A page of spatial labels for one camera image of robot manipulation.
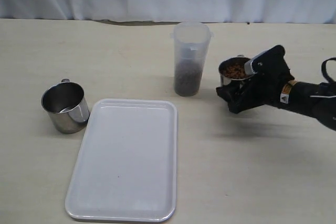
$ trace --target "clear plastic container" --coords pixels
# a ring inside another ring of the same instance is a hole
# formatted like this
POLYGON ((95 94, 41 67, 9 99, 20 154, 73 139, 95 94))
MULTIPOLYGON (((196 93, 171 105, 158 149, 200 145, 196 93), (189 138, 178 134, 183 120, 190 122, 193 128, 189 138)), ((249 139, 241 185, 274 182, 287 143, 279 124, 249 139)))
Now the clear plastic container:
POLYGON ((178 95, 198 93, 211 36, 209 28, 199 22, 174 27, 174 90, 178 95))

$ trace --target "table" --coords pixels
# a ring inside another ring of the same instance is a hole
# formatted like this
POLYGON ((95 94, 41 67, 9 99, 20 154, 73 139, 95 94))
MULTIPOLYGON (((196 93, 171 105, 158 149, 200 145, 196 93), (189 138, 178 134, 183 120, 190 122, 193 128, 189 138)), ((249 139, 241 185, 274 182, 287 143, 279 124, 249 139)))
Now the table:
MULTIPOLYGON (((276 44, 298 80, 323 81, 336 26, 209 24, 199 94, 173 92, 173 25, 0 20, 0 223, 74 223, 64 200, 84 130, 62 135, 40 105, 62 78, 103 98, 157 99, 179 111, 177 208, 168 223, 334 223, 336 132, 263 106, 230 114, 218 65, 276 44)), ((328 70, 336 77, 336 65, 328 70)))

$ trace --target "plastic tray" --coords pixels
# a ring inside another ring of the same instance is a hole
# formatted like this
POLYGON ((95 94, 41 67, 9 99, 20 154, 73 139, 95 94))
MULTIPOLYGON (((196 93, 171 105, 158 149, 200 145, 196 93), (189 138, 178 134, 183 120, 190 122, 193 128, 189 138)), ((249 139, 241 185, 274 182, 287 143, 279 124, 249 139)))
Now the plastic tray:
POLYGON ((177 109, 166 101, 97 102, 65 207, 75 219, 169 219, 176 206, 177 109))

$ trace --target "metal cup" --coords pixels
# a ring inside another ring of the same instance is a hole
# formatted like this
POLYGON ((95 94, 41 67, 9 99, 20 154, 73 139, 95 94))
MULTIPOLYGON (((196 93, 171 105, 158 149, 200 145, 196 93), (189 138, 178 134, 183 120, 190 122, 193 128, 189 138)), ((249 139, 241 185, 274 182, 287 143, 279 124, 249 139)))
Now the metal cup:
POLYGON ((221 86, 229 85, 232 81, 244 81, 244 80, 250 78, 251 76, 247 76, 247 77, 241 78, 241 79, 232 79, 232 78, 226 77, 223 74, 223 71, 226 68, 228 68, 230 66, 233 66, 235 64, 239 64, 239 65, 242 65, 242 67, 244 67, 244 64, 246 62, 248 62, 249 60, 250 60, 250 58, 247 58, 244 55, 238 55, 237 57, 233 57, 233 58, 230 58, 230 59, 227 59, 227 60, 223 61, 218 67, 218 72, 219 72, 219 75, 221 77, 221 86))
POLYGON ((61 133, 78 132, 88 123, 90 111, 84 90, 69 79, 63 79, 61 83, 49 88, 43 94, 41 104, 61 133))

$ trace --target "coffee beans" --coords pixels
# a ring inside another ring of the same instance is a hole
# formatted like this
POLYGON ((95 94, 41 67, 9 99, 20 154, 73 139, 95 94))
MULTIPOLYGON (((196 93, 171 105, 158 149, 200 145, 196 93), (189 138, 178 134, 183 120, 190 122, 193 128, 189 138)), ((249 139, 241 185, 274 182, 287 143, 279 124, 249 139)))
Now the coffee beans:
POLYGON ((232 66, 228 66, 223 70, 222 73, 225 77, 230 79, 245 79, 248 77, 244 70, 244 65, 234 64, 232 66))
POLYGON ((201 84, 202 73, 202 66, 193 60, 179 62, 175 67, 175 92, 183 97, 197 94, 201 84))

